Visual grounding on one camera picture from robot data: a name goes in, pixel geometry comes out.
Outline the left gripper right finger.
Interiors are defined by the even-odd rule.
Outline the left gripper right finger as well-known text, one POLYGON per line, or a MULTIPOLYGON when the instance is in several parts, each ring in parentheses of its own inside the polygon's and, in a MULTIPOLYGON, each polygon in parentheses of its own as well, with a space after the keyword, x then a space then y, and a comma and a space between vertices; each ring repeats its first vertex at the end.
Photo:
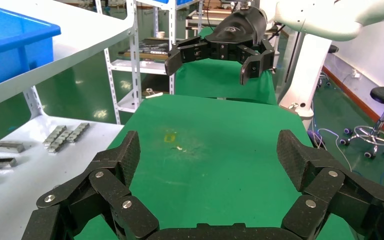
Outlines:
POLYGON ((328 151, 302 144, 288 129, 278 134, 277 157, 300 197, 281 227, 314 240, 331 215, 366 240, 384 240, 384 186, 337 161, 328 151))

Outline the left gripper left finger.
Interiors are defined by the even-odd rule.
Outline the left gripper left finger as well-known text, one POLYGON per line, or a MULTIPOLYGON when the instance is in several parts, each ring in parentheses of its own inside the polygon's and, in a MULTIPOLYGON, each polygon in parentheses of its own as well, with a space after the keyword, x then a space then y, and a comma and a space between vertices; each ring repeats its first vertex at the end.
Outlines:
POLYGON ((82 173, 37 199, 22 238, 72 240, 101 216, 120 240, 148 239, 159 221, 130 191, 140 154, 136 131, 119 146, 98 152, 82 173))

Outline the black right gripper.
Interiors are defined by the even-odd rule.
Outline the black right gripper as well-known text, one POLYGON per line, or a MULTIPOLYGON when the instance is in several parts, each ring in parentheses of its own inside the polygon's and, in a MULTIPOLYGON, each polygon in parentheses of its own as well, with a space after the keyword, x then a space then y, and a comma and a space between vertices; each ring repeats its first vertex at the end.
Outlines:
POLYGON ((164 62, 165 72, 171 76, 184 63, 207 58, 237 61, 242 64, 239 83, 246 85, 249 79, 259 78, 274 66, 275 50, 263 39, 266 26, 266 16, 259 8, 238 10, 215 27, 208 41, 197 35, 173 43, 164 62))

